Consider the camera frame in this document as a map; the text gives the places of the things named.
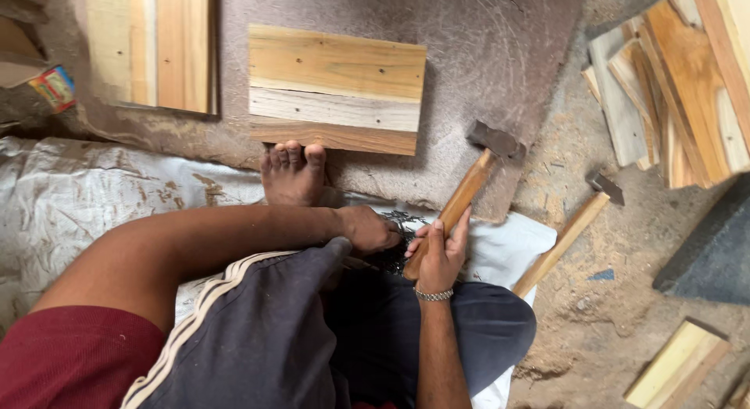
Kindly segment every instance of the concrete floor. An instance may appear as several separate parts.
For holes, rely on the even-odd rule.
[[[77,39],[66,1],[50,0],[50,14],[60,23],[42,27],[41,36],[51,60],[73,68]],[[541,282],[538,334],[516,370],[511,408],[632,407],[622,394],[688,316],[728,334],[734,348],[685,408],[720,407],[750,366],[750,308],[666,298],[651,289],[655,274],[728,184],[666,191],[659,169],[620,170],[602,111],[579,74],[586,39],[602,31],[588,27],[624,20],[654,1],[586,0],[549,116],[527,158],[514,211],[562,228],[592,193],[584,176],[594,168],[617,181],[627,206],[609,205]],[[21,120],[15,134],[24,136],[86,136],[74,116],[51,116],[35,94],[27,86],[0,90],[0,122]],[[50,124],[51,130],[40,129]],[[586,280],[607,268],[615,280]]]

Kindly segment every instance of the hammer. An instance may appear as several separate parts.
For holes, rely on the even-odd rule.
[[[519,297],[525,297],[529,293],[529,290],[544,278],[549,270],[552,270],[552,267],[557,264],[560,257],[570,248],[570,245],[572,245],[578,235],[586,229],[586,226],[596,218],[608,201],[625,205],[623,190],[599,172],[589,173],[586,176],[586,182],[598,192],[589,198],[578,209],[573,218],[570,219],[565,229],[557,236],[555,246],[540,255],[534,262],[534,265],[529,270],[526,270],[520,280],[513,286],[513,293]]]
[[[445,204],[443,211],[437,216],[445,224],[443,234],[444,239],[447,239],[453,227],[461,218],[461,215],[469,206],[471,200],[474,199],[474,195],[482,187],[487,177],[492,172],[492,168],[496,161],[500,161],[499,165],[502,167],[505,165],[505,158],[511,160],[521,160],[526,156],[526,145],[519,143],[515,136],[497,129],[490,129],[480,121],[474,121],[474,125],[466,132],[466,139],[471,143],[477,143],[483,145],[484,152],[479,158],[476,159],[474,164],[466,172],[461,183],[458,184],[458,188]],[[422,258],[427,255],[429,249],[429,243],[423,241],[419,244],[419,248],[412,255],[412,257],[404,266],[404,277],[409,280],[417,280],[419,278],[419,265],[421,264]]]

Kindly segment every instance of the toe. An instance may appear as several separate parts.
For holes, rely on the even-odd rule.
[[[295,140],[286,141],[286,153],[289,154],[289,164],[294,169],[302,168],[302,146]]]
[[[325,150],[322,145],[313,144],[305,147],[307,165],[312,170],[323,170],[325,165]]]
[[[276,144],[274,147],[279,155],[279,161],[281,162],[282,167],[288,167],[289,166],[289,153],[286,151],[286,145],[284,144]]]
[[[281,159],[279,158],[279,151],[276,149],[276,147],[271,148],[271,150],[268,152],[268,158],[271,160],[272,169],[281,168]]]
[[[266,152],[266,154],[260,156],[260,173],[263,175],[267,175],[271,172],[271,155]]]

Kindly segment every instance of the sleeve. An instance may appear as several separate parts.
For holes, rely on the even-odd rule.
[[[130,312],[64,306],[16,321],[0,342],[0,407],[119,407],[164,333]]]

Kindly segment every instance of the wooden hammer handle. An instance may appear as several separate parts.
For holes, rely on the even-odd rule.
[[[479,191],[479,188],[482,187],[482,184],[490,175],[496,159],[497,155],[490,151],[489,148],[485,148],[482,155],[476,159],[474,164],[469,168],[469,171],[466,172],[461,183],[458,184],[458,188],[456,188],[456,191],[453,193],[453,196],[451,196],[451,199],[445,204],[443,211],[437,216],[437,218],[442,220],[445,224],[445,227],[443,228],[444,239],[447,239],[450,236],[451,230],[456,223],[458,223],[458,219],[461,218],[466,207],[468,207],[471,200],[474,199],[476,192]],[[409,280],[419,279],[419,265],[421,264],[422,258],[427,255],[428,249],[429,243],[427,243],[426,240],[419,244],[419,248],[417,248],[417,251],[412,255],[407,262],[407,265],[404,267],[405,278]]]

